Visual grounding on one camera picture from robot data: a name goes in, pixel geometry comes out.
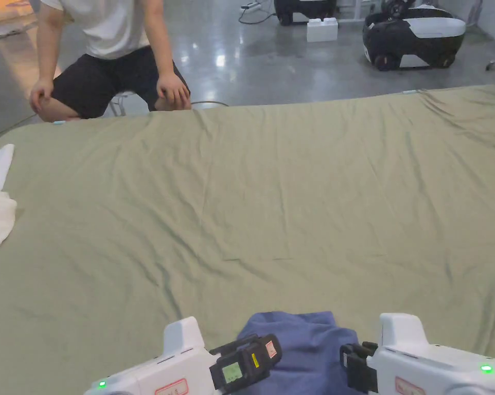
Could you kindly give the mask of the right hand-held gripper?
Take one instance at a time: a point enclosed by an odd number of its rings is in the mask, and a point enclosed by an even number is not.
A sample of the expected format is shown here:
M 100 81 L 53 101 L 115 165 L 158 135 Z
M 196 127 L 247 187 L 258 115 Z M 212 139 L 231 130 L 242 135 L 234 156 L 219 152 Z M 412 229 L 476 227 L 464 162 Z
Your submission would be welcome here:
M 495 358 L 430 344 L 419 317 L 382 313 L 376 343 L 345 344 L 350 389 L 368 394 L 495 394 Z

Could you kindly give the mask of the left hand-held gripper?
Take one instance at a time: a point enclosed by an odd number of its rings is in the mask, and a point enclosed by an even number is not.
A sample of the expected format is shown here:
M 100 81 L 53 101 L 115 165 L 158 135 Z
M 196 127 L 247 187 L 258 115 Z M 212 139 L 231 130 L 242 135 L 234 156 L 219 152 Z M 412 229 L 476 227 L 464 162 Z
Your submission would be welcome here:
M 85 394 L 224 394 L 261 381 L 281 360 L 274 334 L 205 349 L 195 317 L 164 329 L 163 354 L 92 383 Z

